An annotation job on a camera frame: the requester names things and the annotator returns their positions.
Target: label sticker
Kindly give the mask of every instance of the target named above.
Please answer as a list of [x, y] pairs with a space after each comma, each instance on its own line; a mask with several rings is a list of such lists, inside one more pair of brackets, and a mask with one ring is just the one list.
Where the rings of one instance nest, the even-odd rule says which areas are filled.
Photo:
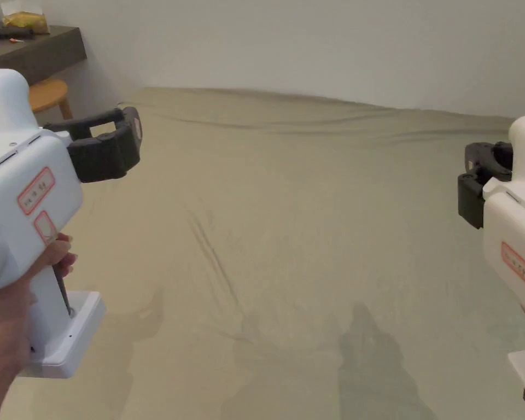
[[45, 244], [49, 244], [56, 240], [58, 232], [56, 232], [56, 227], [45, 210], [39, 213], [33, 222], [33, 226]]
[[31, 184], [18, 196], [18, 205], [25, 213], [30, 215], [40, 202], [46, 197], [54, 187], [55, 180], [51, 169], [43, 168], [35, 177]]
[[525, 282], [525, 260], [507, 243], [501, 243], [501, 259]]

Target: white plastic housing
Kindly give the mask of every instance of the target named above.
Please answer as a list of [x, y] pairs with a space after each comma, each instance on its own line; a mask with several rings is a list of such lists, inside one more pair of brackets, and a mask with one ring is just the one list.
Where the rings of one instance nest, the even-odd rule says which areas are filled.
[[44, 354], [36, 350], [31, 355], [22, 376], [70, 378], [76, 372], [103, 319], [105, 305], [98, 292], [68, 292], [68, 299], [73, 309], [72, 317], [66, 324], [65, 321], [58, 323], [62, 325], [58, 335], [45, 343]]
[[485, 257], [525, 308], [525, 207], [501, 190], [485, 203]]
[[[38, 127], [28, 92], [21, 74], [0, 70], [0, 288], [28, 270], [82, 202], [70, 136]], [[31, 293], [25, 375], [70, 377], [103, 317], [101, 297], [69, 292], [71, 314], [52, 267], [32, 279]]]

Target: wrinkled fabric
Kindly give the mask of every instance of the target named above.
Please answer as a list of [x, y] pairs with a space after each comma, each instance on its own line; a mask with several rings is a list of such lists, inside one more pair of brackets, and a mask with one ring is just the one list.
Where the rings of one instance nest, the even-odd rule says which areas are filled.
[[525, 317], [457, 214], [509, 119], [145, 89], [142, 162], [84, 186], [69, 288], [107, 314], [76, 377], [2, 419], [525, 420]]

